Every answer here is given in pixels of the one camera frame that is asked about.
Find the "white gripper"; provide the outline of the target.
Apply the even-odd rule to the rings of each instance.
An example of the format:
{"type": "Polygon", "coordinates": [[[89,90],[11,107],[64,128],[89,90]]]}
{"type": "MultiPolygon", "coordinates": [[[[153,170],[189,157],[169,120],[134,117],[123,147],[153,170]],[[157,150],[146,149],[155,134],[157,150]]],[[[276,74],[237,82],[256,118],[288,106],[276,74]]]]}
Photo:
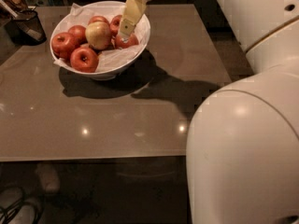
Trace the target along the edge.
{"type": "Polygon", "coordinates": [[[152,0],[126,0],[118,31],[121,38],[128,39],[133,33],[145,13],[147,1],[152,0]]]}

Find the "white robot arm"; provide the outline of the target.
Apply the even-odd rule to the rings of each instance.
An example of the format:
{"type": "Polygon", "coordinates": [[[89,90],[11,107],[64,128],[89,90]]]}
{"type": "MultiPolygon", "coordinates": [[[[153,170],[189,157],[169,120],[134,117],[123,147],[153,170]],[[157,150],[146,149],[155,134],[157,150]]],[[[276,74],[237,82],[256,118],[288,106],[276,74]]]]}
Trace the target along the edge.
{"type": "Polygon", "coordinates": [[[188,131],[192,224],[299,224],[299,0],[217,0],[254,74],[188,131]]]}

